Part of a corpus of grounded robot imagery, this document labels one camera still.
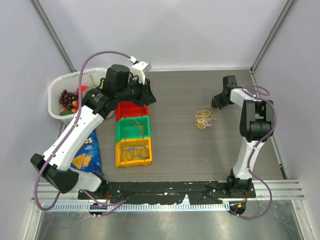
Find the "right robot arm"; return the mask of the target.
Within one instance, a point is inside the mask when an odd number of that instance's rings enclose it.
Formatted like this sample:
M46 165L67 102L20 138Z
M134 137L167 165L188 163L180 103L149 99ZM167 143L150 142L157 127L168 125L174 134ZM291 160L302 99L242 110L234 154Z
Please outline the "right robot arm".
M239 133L242 137L237 161L230 171L223 189L233 198L248 194L256 196L253 168L267 139L273 135L278 117L274 103L264 99L270 92L257 85L240 86L234 75L222 78L222 92L212 98L211 106L219 110L229 105L241 108Z

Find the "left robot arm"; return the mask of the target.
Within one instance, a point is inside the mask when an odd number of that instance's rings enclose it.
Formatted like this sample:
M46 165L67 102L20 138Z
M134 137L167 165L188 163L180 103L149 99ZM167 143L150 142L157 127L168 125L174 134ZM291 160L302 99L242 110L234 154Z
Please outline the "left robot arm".
M94 173L71 168L71 163L86 138L114 111L119 103L133 102L145 107L156 102L146 72L151 65L137 62L131 68L113 64L100 79L98 87L84 96L81 108L56 140L43 154L35 153L30 162L41 176L65 194L71 190L87 190L100 200L107 192L102 178Z

